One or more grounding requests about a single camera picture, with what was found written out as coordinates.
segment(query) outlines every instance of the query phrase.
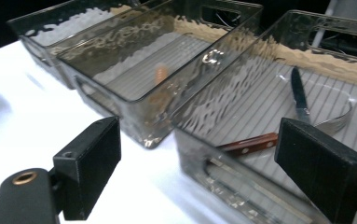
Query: plastic bin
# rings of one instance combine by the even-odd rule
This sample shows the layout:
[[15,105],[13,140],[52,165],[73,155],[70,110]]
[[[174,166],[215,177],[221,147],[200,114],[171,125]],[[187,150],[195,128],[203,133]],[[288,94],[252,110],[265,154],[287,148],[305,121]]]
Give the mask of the plastic bin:
[[333,137],[357,151],[352,45],[357,46],[357,21],[286,13],[173,114],[182,170],[254,223],[328,223],[274,161],[275,147],[233,155],[220,146],[277,133],[281,118],[295,119],[290,74],[297,66],[313,124],[352,105],[351,119]]
[[[172,130],[173,109],[212,77],[210,72],[195,78],[185,66],[204,57],[212,64],[220,53],[213,50],[222,43],[236,41],[243,46],[254,41],[261,9],[234,1],[167,1],[67,50],[59,59],[76,78],[77,90],[88,105],[105,116],[120,116],[128,136],[154,148]],[[236,15],[236,29],[202,17],[223,12]],[[251,38],[234,39],[241,32],[251,33]],[[177,76],[178,70],[184,72]]]
[[8,21],[37,64],[73,89],[56,55],[163,3],[136,0],[73,0]]

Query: white surface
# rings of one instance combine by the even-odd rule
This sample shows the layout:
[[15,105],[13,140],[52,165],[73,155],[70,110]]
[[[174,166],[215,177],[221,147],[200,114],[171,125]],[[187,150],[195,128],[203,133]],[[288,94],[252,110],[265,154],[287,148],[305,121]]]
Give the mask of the white surface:
[[[0,184],[24,169],[49,170],[52,157],[101,118],[38,67],[20,42],[0,49]],[[173,135],[154,150],[124,133],[121,141],[122,161],[80,223],[245,222],[181,172]]]

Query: tray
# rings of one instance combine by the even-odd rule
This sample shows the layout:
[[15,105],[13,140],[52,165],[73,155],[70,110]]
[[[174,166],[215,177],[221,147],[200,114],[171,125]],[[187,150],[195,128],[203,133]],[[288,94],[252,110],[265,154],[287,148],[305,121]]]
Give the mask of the tray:
[[357,51],[344,45],[349,36],[357,39],[357,21],[286,13],[173,114],[182,170],[254,223],[328,223],[274,161],[275,148],[232,156],[218,146],[277,133],[282,117],[295,119],[297,66],[314,124],[353,106],[333,137],[357,151]]
[[141,15],[163,3],[135,0],[72,0],[8,21],[11,29],[37,64],[63,85],[73,89],[71,78],[61,68],[56,55],[93,38],[105,29]]
[[[167,1],[58,57],[76,77],[88,105],[105,116],[120,116],[128,136],[155,148],[172,130],[169,115],[174,108],[212,77],[211,72],[193,76],[185,67],[204,57],[210,61],[207,69],[223,67],[211,63],[221,53],[213,50],[232,41],[244,48],[253,41],[261,9],[234,1]],[[237,13],[238,26],[205,21],[201,15],[209,10]],[[251,38],[245,40],[240,33]],[[177,76],[179,70],[184,72]]]

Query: wooden handle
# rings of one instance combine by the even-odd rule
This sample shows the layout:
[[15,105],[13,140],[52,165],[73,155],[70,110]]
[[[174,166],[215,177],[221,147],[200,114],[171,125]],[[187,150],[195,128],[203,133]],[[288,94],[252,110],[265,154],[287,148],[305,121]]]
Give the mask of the wooden handle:
[[241,156],[277,146],[278,134],[265,133],[257,137],[248,138],[245,140],[228,143],[218,148],[223,149],[228,154],[233,156]]

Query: dark background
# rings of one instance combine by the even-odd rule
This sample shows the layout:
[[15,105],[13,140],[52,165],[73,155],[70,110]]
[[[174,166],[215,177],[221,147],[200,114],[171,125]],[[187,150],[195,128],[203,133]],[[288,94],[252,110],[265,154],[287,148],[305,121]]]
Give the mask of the dark background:
[[[0,0],[0,48],[18,38],[7,26],[7,21],[52,7],[67,0]],[[300,9],[324,13],[329,1],[324,0],[248,0],[243,2],[257,3],[264,6],[261,26],[267,28],[289,9]]]

